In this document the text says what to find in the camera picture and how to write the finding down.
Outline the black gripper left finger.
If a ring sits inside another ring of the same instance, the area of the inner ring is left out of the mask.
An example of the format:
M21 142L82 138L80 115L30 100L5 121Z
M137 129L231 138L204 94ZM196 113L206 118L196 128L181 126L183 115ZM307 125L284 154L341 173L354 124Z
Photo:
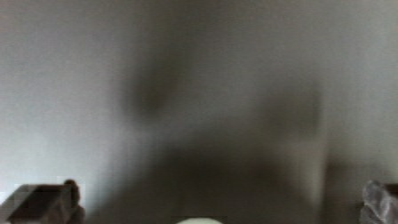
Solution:
M84 224L80 188L62 184L25 184L0 204L0 224Z

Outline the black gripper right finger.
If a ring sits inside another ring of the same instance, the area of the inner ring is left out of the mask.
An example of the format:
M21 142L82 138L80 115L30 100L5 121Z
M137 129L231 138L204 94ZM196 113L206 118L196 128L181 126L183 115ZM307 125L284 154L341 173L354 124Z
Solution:
M368 182L363 189L361 224L398 224L398 184Z

